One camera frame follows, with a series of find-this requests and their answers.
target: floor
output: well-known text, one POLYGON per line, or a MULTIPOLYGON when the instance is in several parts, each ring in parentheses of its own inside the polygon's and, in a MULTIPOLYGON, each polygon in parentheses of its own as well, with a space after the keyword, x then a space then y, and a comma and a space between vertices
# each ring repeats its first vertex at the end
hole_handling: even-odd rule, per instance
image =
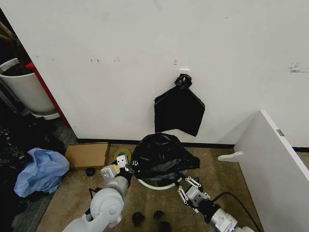
MULTIPOLYGON (((65 128, 61 121, 55 123, 57 130, 54 135, 68 146, 77 143, 71 129, 65 128)), ((110 154, 117 149, 134 150, 134 145, 111 145, 110 154)), ((222 191, 236 194, 248 207, 250 213, 259 222, 250 194, 237 163, 218 162, 219 155, 230 154, 228 149, 188 148, 201 160, 201 168, 189 171, 192 177, 199 176, 206 191, 212 197, 222 191)), ((309 167, 309 153, 298 153, 309 167)), ((42 196, 35 201, 27 200, 27 210, 16 216, 13 227, 15 232, 60 232, 74 218, 80 217, 88 208, 90 195, 88 188, 95 189, 104 185, 102 177, 97 172, 93 177, 87 177, 84 171, 68 172, 55 194, 42 196)), ((240 226, 248 225, 254 229, 245 212, 229 196, 218 201, 223 209, 239 220, 240 226)), ((203 222, 201 215, 196 215, 192 209, 181 204, 181 199, 174 189, 164 192, 154 191, 142 186, 135 178, 127 195, 126 210, 120 224, 108 229, 110 232, 125 231, 158 231, 159 221, 153 218, 156 210, 162 210, 165 215, 162 220, 171 224, 172 231, 213 231, 203 222), (134 212, 141 211, 145 220, 140 227, 134 228, 131 217, 134 212)))
MULTIPOLYGON (((61 140, 66 148, 70 144, 77 143, 73 130, 66 128, 61 120, 56 120, 53 124, 56 126, 53 135, 61 140)), ((40 195, 38 199, 34 196, 29 200, 25 200, 27 203, 27 209, 23 213, 17 215, 12 223, 14 232, 36 231, 52 198, 53 194, 40 195)))

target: yellow tape roll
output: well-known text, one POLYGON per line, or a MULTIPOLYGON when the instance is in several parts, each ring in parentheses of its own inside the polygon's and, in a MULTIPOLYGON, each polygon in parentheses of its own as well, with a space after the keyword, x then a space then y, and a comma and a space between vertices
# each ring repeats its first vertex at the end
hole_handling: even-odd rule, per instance
POLYGON ((131 162, 131 152, 128 149, 119 149, 114 153, 114 160, 117 159, 117 156, 127 155, 127 160, 131 162))

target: baseboard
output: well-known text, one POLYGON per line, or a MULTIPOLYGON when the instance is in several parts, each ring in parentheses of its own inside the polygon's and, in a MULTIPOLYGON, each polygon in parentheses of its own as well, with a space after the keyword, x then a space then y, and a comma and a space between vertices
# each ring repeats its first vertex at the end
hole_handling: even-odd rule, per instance
POLYGON ((309 153, 309 147, 293 147, 296 152, 307 152, 309 153))
MULTIPOLYGON (((110 144, 131 144, 137 145, 139 140, 120 140, 120 139, 77 139, 78 143, 95 143, 95 142, 108 142, 110 144)), ((217 149, 233 149, 235 144, 203 144, 203 143, 183 143, 185 147, 197 148, 217 148, 217 149)), ((308 152, 309 147, 293 147, 296 152, 308 152)))

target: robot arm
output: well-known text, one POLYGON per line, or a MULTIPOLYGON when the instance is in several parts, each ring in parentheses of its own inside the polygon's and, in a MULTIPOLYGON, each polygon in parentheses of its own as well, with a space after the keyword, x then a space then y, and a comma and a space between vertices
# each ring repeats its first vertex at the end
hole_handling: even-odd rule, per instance
POLYGON ((185 192, 182 186, 178 185, 178 193, 181 196, 183 203, 191 207, 196 213, 204 215, 204 220, 216 228, 218 232, 254 232, 249 227, 242 229, 237 227, 237 220, 230 214, 226 213, 219 205, 210 200, 210 196, 203 192, 202 185, 198 182, 199 179, 192 179, 182 175, 183 180, 190 184, 190 187, 185 192))
MULTIPOLYGON (((115 165, 109 165, 101 170, 108 184, 93 197, 87 212, 73 220, 63 232, 102 232, 106 227, 114 227, 121 221, 124 198, 130 186, 132 173, 125 164, 120 165, 118 162, 118 168, 120 170, 116 170, 115 165)), ((183 203, 196 213, 203 214, 207 224, 214 226, 218 232, 254 232, 248 227, 242 229, 237 227, 236 219, 222 210, 219 205, 210 200, 207 193, 203 192, 198 178, 192 179, 182 174, 180 176, 190 184, 187 191, 184 191, 180 183, 175 183, 183 203)))
POLYGON ((122 219, 122 209, 132 174, 121 171, 104 189, 93 197, 90 209, 73 220, 63 232, 102 232, 107 226, 114 227, 122 219))

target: black plastic bag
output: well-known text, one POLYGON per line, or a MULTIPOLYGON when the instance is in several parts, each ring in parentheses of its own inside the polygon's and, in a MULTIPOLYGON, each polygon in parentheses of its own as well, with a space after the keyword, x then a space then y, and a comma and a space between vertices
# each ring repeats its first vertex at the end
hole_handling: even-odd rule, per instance
POLYGON ((159 181, 176 180, 176 172, 199 168, 199 158, 188 152, 174 135, 147 135, 136 146, 132 155, 137 179, 159 181))
POLYGON ((155 132, 179 129, 196 136, 205 112, 204 103, 191 91, 191 77, 181 74, 175 87, 154 100, 155 132))

